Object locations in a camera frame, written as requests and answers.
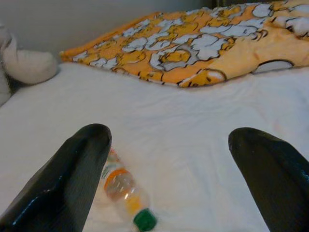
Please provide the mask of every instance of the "plastic bottle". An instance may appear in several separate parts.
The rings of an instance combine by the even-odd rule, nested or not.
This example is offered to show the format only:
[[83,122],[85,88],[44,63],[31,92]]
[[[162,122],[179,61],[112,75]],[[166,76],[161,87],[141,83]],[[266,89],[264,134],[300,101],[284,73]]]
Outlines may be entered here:
[[123,220],[133,222],[140,232],[155,227],[157,220],[149,209],[147,194],[136,184],[113,148],[109,152],[101,179],[107,196],[115,203]]

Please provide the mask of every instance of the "white bed sheet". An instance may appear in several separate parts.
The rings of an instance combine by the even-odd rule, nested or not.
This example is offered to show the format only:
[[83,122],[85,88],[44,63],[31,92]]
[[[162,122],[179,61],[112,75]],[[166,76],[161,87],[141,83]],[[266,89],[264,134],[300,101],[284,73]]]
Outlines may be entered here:
[[[309,158],[309,68],[247,75],[213,87],[160,86],[77,64],[19,90],[0,108],[0,213],[79,128],[110,127],[113,146],[149,193],[157,232],[266,232],[228,150],[254,127]],[[127,232],[98,191],[85,232]]]

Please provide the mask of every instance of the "green bottle cap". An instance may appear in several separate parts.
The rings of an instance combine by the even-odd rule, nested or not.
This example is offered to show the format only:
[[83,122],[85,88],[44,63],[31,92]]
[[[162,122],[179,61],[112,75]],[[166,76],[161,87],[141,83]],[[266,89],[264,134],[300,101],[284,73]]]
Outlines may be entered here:
[[155,227],[157,220],[150,209],[143,209],[135,216],[133,222],[140,232],[144,232],[151,231]]

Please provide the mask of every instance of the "blanket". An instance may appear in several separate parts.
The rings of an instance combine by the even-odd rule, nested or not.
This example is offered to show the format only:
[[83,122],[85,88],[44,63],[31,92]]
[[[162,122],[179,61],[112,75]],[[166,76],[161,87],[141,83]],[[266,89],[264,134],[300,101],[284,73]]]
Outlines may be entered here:
[[307,0],[154,13],[60,53],[63,61],[179,87],[309,65]]

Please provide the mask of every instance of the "mattress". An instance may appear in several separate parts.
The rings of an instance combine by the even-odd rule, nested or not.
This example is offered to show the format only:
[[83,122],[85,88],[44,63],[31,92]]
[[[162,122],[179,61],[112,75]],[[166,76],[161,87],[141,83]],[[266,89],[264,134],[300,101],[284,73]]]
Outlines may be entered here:
[[[0,108],[0,213],[80,127],[102,123],[148,192],[157,232],[266,232],[228,150],[229,133],[254,127],[309,159],[309,68],[177,89],[78,64],[19,90]],[[99,187],[85,232],[127,232]]]

